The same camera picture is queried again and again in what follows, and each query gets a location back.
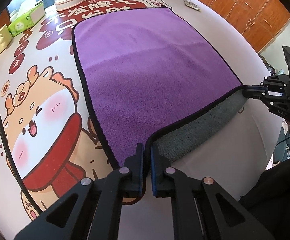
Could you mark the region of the green tissue box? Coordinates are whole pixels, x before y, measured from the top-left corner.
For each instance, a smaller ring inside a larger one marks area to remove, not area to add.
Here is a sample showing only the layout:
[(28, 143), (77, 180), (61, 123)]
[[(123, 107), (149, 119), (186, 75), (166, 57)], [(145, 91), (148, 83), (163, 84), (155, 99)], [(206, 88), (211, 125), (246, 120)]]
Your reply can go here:
[(10, 14), (8, 30), (13, 37), (34, 27), (46, 12), (42, 0), (25, 0), (21, 3), (19, 10)]

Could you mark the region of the purple grey towel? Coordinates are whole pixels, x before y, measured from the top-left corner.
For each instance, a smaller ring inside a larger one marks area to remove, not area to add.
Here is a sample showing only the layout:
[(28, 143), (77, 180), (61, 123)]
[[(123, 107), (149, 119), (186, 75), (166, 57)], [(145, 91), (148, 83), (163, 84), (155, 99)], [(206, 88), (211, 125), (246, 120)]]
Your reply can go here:
[(156, 144), (174, 162), (238, 113), (242, 82), (217, 50), (167, 7), (109, 12), (72, 29), (86, 106), (113, 168)]

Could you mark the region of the pink cartoon tablecloth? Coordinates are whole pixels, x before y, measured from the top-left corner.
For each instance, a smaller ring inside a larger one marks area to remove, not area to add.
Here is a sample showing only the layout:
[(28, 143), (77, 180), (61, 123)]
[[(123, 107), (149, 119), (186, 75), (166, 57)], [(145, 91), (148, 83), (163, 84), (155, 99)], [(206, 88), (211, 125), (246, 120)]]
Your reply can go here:
[[(202, 5), (200, 11), (186, 7), (183, 0), (109, 0), (101, 12), (114, 8), (170, 7), (202, 34), (230, 65), (244, 85), (259, 84), (268, 71), (248, 42), (223, 18)], [(88, 110), (70, 40), (62, 39), (82, 15), (91, 13), (91, 2), (46, 16), (32, 29), (18, 35), (0, 54), (0, 114), (10, 147), (18, 145), (17, 167), (21, 174), (33, 169), (52, 149), (68, 119), (78, 118), (77, 142), (69, 149), (71, 161), (92, 170), (87, 176), (106, 176), (111, 168), (103, 150), (89, 132)], [(174, 163), (186, 175), (214, 178), (234, 198), (245, 195), (265, 170), (281, 127), (260, 101), (250, 99), (234, 118), (193, 152)], [(13, 239), (37, 211), (21, 198), (0, 135), (0, 235)]]

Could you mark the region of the yellow mug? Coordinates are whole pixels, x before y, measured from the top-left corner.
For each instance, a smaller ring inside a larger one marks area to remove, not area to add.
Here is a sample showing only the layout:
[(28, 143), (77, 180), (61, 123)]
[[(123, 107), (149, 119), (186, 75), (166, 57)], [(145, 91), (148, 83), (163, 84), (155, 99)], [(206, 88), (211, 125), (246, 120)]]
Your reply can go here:
[(12, 39), (13, 37), (9, 32), (7, 25), (3, 25), (0, 28), (0, 54), (8, 47)]

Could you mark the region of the small pill blister pack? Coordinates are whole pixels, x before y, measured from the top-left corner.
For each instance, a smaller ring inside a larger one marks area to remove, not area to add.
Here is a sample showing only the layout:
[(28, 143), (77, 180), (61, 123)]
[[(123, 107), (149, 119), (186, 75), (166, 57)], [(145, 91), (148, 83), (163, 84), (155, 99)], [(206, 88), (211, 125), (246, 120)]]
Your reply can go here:
[(196, 11), (201, 11), (200, 7), (196, 3), (193, 3), (190, 0), (184, 0), (184, 4), (191, 9), (194, 9)]

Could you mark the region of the wooden cabinet wall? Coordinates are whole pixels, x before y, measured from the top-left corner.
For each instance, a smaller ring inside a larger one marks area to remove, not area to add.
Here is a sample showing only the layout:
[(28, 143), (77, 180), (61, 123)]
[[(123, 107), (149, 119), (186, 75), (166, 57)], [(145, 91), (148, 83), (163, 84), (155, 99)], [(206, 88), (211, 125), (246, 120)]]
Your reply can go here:
[(233, 26), (258, 53), (290, 21), (279, 0), (198, 0)]

